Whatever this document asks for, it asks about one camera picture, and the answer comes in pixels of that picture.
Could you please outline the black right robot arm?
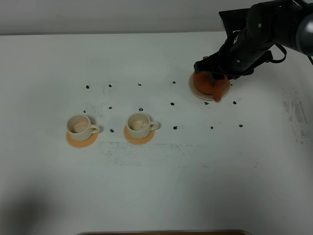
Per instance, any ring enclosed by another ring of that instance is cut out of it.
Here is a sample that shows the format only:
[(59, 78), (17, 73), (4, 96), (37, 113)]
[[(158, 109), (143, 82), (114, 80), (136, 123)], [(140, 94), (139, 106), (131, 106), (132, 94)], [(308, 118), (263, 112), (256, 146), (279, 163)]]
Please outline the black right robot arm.
[(195, 73), (209, 72), (213, 79), (251, 75), (263, 63), (275, 60), (270, 48), (286, 48), (313, 55), (313, 5), (303, 0), (273, 0), (250, 8), (221, 11), (227, 39), (219, 51), (194, 64)]

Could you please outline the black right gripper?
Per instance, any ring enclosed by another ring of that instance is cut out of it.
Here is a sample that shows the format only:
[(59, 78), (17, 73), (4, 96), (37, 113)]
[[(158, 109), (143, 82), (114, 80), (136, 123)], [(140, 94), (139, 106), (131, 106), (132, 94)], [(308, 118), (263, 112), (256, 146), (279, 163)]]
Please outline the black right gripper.
[(287, 51), (274, 41), (281, 2), (262, 2), (251, 8), (221, 11), (227, 40), (220, 50), (194, 64), (195, 73), (210, 72), (210, 80), (251, 75), (263, 63), (282, 63)]

